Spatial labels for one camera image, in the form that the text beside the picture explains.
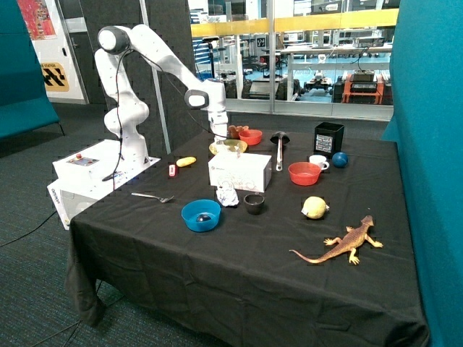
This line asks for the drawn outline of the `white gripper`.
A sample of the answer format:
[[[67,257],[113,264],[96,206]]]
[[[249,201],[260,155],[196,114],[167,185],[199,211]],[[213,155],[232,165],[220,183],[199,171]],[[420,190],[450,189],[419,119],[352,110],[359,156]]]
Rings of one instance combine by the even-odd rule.
[[[216,140],[225,140],[228,134],[229,119],[225,111],[209,111],[208,120]]]

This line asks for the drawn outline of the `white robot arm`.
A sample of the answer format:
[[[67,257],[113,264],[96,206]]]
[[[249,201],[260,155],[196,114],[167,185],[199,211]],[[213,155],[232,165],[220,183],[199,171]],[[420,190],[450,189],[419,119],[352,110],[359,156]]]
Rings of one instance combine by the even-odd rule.
[[[106,26],[98,33],[100,48],[95,53],[95,65],[105,93],[117,103],[104,117],[106,128],[122,143],[118,167],[125,170],[147,168],[150,165],[144,136],[137,125],[149,114],[154,100],[150,70],[136,68],[141,63],[123,58],[137,52],[151,67],[175,76],[186,86],[181,95],[191,109],[207,111],[210,129],[217,141],[225,140],[228,131],[226,91],[223,82],[215,79],[199,80],[173,53],[167,44],[147,25],[133,28]]]

